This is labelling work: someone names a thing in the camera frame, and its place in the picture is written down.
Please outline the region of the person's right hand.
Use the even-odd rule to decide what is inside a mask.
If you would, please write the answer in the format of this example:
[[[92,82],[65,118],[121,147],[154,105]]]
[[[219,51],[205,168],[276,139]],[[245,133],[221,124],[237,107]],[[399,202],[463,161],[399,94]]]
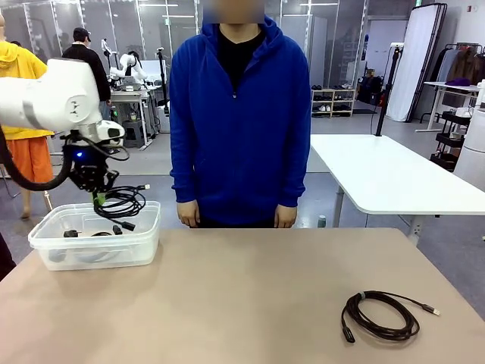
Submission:
[[[177,216],[189,228],[197,228],[200,223],[199,205],[196,200],[177,203]]]

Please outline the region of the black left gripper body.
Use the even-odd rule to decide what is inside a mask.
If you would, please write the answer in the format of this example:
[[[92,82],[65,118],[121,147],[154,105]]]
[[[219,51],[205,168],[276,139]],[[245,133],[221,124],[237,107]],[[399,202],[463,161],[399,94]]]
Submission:
[[[68,177],[80,189],[103,186],[102,178],[108,171],[106,149],[94,145],[65,144],[63,154],[72,162]]]

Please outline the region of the person's left hand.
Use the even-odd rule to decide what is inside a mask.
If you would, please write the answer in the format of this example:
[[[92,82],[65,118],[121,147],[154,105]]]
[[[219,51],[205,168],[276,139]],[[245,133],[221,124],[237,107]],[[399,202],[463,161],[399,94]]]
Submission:
[[[296,207],[287,207],[278,205],[275,210],[274,227],[275,228],[291,228],[297,217]]]

